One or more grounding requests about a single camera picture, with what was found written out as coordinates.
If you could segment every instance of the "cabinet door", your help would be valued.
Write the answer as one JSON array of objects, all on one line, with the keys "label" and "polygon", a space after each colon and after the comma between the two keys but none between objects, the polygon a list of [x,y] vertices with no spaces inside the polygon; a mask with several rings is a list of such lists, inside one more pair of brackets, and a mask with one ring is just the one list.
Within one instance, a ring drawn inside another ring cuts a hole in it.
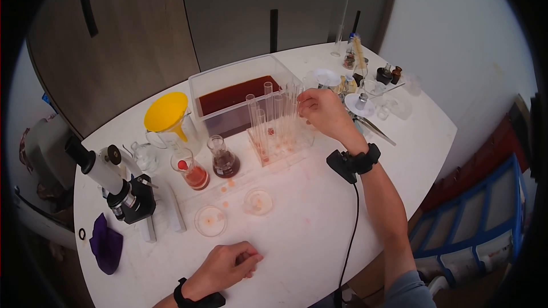
[{"label": "cabinet door", "polygon": [[202,71],[270,51],[270,10],[278,9],[278,50],[325,43],[333,0],[185,0]]},{"label": "cabinet door", "polygon": [[183,0],[89,2],[93,38],[80,0],[45,0],[28,36],[42,86],[83,138],[199,72]]}]

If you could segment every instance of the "microscope focus knob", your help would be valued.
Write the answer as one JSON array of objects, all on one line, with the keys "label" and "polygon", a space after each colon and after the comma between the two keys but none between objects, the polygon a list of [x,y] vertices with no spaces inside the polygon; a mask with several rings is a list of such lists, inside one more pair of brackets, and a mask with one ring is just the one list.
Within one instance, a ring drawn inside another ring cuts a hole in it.
[{"label": "microscope focus knob", "polygon": [[122,162],[122,155],[120,150],[116,145],[111,145],[107,148],[108,160],[115,166],[119,165]]}]

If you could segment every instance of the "test tube rack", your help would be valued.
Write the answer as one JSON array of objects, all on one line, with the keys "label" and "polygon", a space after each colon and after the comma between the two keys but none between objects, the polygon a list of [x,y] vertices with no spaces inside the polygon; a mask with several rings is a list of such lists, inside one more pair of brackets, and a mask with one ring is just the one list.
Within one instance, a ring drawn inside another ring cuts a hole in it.
[{"label": "test tube rack", "polygon": [[263,167],[311,147],[315,137],[306,120],[299,117],[297,97],[304,91],[301,84],[289,82],[277,92],[273,92],[271,82],[264,87],[264,109],[255,95],[245,98],[251,120],[249,142]]}]

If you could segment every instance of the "gray sleeve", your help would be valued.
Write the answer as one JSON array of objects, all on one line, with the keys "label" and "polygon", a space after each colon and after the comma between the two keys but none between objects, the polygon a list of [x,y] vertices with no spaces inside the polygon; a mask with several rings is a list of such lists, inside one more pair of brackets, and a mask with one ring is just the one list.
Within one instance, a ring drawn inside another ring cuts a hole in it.
[{"label": "gray sleeve", "polygon": [[384,295],[383,308],[435,308],[428,287],[419,278],[416,270],[398,277]]}]

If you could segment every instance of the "yellow funnel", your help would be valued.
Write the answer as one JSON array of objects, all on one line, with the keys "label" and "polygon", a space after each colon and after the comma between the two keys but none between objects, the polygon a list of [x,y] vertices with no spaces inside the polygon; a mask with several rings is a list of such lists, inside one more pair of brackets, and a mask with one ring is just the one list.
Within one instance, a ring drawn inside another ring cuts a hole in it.
[{"label": "yellow funnel", "polygon": [[188,139],[181,129],[180,121],[188,107],[185,93],[172,92],[157,99],[145,114],[145,128],[151,132],[174,132],[182,141]]}]

